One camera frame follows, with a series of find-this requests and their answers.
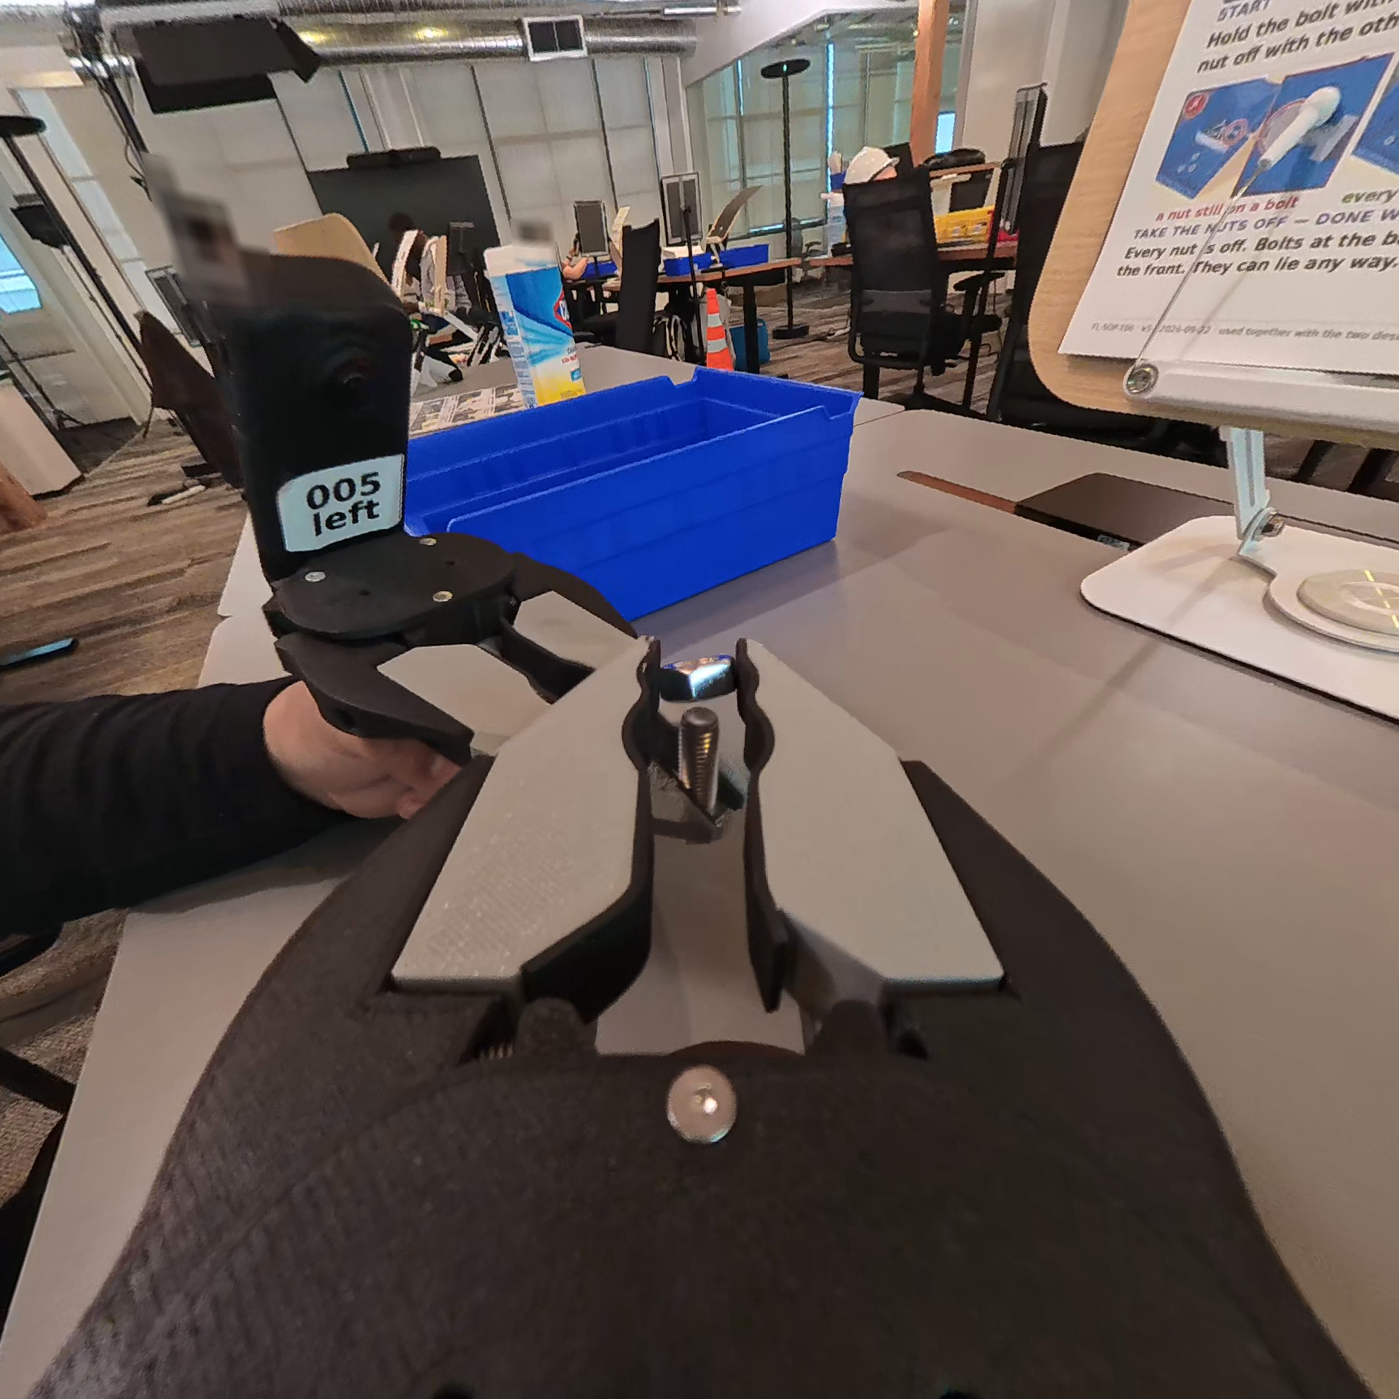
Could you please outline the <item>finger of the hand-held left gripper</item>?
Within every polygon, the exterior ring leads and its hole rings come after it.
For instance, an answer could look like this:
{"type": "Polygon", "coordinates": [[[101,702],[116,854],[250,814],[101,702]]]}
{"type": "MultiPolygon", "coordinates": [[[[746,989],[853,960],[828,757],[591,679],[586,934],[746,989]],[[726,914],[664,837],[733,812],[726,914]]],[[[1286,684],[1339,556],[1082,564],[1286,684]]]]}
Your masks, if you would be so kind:
{"type": "Polygon", "coordinates": [[[378,672],[471,729],[471,754],[493,757],[549,704],[529,679],[481,644],[413,647],[378,672]]]}
{"type": "Polygon", "coordinates": [[[556,591],[518,602],[494,637],[496,657],[546,702],[578,687],[626,652],[636,636],[556,591]]]}

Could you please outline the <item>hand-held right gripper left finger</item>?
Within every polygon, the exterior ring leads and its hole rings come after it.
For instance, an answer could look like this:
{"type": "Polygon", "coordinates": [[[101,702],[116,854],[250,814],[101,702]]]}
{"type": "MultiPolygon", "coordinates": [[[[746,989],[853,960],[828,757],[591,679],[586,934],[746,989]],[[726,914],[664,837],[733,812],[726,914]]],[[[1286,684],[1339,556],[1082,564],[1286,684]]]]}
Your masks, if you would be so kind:
{"type": "Polygon", "coordinates": [[[658,644],[618,655],[508,739],[391,969],[399,992],[564,1000],[596,1020],[653,944],[658,644]]]}

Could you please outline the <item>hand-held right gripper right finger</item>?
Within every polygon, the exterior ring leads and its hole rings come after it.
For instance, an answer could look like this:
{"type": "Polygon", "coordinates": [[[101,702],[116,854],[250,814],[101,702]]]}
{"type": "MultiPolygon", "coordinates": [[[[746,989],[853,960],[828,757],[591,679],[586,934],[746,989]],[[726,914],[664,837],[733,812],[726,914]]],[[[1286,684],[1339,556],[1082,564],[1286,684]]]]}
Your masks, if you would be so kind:
{"type": "Polygon", "coordinates": [[[734,650],[746,944],[766,1009],[987,990],[1002,962],[921,795],[931,772],[766,645],[734,650]]]}

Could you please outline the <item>silver hex nut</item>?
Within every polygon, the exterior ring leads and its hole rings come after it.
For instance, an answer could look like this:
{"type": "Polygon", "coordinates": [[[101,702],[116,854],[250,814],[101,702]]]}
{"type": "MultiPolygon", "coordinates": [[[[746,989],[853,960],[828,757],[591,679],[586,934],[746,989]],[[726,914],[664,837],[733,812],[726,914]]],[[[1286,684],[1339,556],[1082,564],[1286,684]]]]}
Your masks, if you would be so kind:
{"type": "Polygon", "coordinates": [[[658,697],[666,704],[689,705],[733,694],[738,685],[734,665],[734,657],[726,652],[663,664],[658,669],[658,697]]]}

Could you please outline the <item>blue plastic bin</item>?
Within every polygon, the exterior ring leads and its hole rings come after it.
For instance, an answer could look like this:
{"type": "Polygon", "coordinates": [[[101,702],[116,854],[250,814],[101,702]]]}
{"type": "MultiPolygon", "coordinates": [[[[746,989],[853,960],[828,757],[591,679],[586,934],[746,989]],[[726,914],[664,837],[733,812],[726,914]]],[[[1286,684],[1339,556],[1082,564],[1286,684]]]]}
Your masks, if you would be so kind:
{"type": "Polygon", "coordinates": [[[861,401],[696,367],[428,432],[406,526],[561,567],[633,621],[831,541],[861,401]]]}

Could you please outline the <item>silver hex bolt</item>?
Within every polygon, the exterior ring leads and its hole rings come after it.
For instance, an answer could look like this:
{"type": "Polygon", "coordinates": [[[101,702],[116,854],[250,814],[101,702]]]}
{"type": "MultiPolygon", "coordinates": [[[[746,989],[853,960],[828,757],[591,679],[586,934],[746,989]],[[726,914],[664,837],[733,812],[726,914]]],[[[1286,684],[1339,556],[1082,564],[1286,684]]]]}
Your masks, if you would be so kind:
{"type": "Polygon", "coordinates": [[[713,825],[744,809],[749,785],[746,765],[723,752],[721,735],[719,714],[704,704],[688,705],[676,720],[678,787],[713,825]]]}

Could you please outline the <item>person's left forearm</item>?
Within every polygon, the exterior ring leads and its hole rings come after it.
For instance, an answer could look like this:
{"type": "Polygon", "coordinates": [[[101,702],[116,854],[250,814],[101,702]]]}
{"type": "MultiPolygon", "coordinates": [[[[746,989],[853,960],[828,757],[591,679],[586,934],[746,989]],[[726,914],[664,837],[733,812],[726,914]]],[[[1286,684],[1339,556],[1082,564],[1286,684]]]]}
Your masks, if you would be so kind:
{"type": "Polygon", "coordinates": [[[345,815],[263,719],[290,679],[1,709],[1,932],[53,932],[293,849],[345,815]]]}

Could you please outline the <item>person's left hand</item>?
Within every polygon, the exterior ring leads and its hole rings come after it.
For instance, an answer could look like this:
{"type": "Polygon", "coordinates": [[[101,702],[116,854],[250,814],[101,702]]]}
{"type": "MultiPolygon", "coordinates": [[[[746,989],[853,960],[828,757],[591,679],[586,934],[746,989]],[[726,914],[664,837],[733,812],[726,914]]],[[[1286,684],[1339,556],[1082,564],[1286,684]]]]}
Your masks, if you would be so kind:
{"type": "Polygon", "coordinates": [[[283,782],[356,817],[411,817],[461,769],[418,739],[363,739],[321,715],[305,682],[271,697],[261,722],[283,782]]]}

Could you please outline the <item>tan wooden board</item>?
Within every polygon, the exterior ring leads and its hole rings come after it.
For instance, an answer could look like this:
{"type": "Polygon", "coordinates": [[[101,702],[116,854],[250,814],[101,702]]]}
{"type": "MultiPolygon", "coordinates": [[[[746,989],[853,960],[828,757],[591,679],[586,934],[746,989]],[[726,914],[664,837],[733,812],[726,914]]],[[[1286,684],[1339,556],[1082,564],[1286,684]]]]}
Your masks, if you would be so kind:
{"type": "Polygon", "coordinates": [[[283,256],[343,259],[366,267],[383,282],[390,281],[355,224],[338,212],[280,226],[273,231],[273,251],[283,256]]]}

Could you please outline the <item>black white hand tool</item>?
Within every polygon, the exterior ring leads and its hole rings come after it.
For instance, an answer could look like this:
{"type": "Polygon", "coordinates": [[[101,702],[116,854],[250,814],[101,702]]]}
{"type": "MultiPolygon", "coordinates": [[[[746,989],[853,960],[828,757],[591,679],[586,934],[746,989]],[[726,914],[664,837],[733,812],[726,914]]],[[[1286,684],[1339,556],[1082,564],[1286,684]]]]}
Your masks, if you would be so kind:
{"type": "Polygon", "coordinates": [[[461,319],[424,307],[409,309],[413,327],[413,386],[436,389],[461,382],[466,367],[506,354],[501,329],[491,316],[461,319]]]}

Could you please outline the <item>printed desk sheet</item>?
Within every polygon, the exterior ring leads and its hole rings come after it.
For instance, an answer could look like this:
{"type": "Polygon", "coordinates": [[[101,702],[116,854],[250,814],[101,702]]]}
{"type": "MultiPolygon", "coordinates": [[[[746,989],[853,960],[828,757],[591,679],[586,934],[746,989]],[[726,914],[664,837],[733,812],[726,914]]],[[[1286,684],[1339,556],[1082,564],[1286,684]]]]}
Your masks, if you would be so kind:
{"type": "Polygon", "coordinates": [[[423,437],[459,426],[488,422],[498,416],[524,409],[516,386],[458,389],[448,394],[416,397],[409,404],[408,436],[423,437]]]}

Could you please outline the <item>disinfectant wipes canister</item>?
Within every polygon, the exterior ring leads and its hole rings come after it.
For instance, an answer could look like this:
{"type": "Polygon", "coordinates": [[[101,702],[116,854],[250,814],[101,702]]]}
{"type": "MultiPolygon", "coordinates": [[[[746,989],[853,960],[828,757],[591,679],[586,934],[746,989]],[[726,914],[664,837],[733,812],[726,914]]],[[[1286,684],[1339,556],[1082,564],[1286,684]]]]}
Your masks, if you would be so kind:
{"type": "Polygon", "coordinates": [[[511,242],[484,249],[483,266],[523,404],[543,407],[583,396],[583,367],[556,254],[544,242],[511,242]]]}

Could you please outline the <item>black studio light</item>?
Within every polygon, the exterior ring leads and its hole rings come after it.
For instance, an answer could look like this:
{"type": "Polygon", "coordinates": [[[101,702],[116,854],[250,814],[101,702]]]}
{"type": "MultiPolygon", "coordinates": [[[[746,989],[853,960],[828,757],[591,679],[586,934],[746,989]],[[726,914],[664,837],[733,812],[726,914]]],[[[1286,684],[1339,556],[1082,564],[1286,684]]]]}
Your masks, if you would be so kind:
{"type": "Polygon", "coordinates": [[[288,23],[268,14],[135,24],[128,38],[155,114],[273,99],[273,74],[308,81],[321,68],[320,54],[288,23]]]}

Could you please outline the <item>black high-back chair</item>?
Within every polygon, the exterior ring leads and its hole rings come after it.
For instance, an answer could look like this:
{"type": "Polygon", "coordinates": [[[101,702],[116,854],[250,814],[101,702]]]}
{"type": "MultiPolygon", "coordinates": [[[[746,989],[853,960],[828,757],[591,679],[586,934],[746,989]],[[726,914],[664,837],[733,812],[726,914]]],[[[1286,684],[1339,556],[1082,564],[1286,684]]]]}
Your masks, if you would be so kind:
{"type": "Polygon", "coordinates": [[[659,232],[656,219],[623,227],[614,346],[628,352],[649,354],[653,351],[659,232]]]}

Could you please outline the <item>black floor lamp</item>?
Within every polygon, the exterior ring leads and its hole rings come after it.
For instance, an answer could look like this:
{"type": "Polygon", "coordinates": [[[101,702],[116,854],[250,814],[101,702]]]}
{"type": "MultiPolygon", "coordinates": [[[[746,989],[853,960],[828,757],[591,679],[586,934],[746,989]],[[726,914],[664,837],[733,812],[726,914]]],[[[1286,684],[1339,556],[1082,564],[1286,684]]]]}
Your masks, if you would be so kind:
{"type": "Polygon", "coordinates": [[[36,116],[3,99],[5,236],[38,287],[51,341],[63,339],[73,354],[108,369],[125,344],[123,319],[111,316],[81,209],[43,133],[36,116]]]}
{"type": "Polygon", "coordinates": [[[774,339],[794,341],[806,337],[809,327],[796,321],[794,312],[794,282],[793,272],[799,266],[801,252],[793,251],[793,231],[798,224],[793,219],[793,104],[791,104],[791,81],[803,74],[811,66],[808,58],[783,58],[766,63],[761,68],[761,78],[778,81],[781,86],[781,189],[783,189],[783,219],[781,219],[781,259],[783,267],[783,292],[784,292],[784,322],[773,331],[774,339]]]}

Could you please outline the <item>dark brown desk flap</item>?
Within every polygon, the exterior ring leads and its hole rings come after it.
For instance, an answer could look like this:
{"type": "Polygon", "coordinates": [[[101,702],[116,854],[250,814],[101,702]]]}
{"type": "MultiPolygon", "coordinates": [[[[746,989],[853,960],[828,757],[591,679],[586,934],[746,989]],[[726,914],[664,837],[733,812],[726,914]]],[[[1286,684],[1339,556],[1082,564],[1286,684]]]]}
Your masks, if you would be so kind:
{"type": "Polygon", "coordinates": [[[1126,551],[1197,517],[1222,516],[1234,527],[1229,501],[1104,472],[1091,472],[1026,496],[1012,511],[1024,519],[1126,551]]]}

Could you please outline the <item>printed instruction sheet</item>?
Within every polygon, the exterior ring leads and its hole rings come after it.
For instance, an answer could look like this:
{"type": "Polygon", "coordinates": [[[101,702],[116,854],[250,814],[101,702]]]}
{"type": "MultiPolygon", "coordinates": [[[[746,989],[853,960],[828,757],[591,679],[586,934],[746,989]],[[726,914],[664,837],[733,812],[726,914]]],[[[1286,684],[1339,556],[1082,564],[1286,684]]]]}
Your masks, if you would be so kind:
{"type": "Polygon", "coordinates": [[[1187,3],[1099,103],[1136,146],[1061,351],[1395,374],[1395,73],[1397,3],[1187,3]]]}

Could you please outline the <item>large black wall screen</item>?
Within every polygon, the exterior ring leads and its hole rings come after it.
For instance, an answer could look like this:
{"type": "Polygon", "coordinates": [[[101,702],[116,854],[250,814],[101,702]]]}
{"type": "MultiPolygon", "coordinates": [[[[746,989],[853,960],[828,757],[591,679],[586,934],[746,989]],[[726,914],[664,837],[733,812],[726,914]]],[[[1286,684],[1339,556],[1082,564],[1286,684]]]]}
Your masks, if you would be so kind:
{"type": "Polygon", "coordinates": [[[501,244],[474,153],[449,158],[434,146],[361,151],[340,168],[310,169],[308,182],[320,209],[350,219],[370,246],[388,236],[393,214],[409,214],[413,227],[428,234],[471,222],[481,246],[501,244]]]}

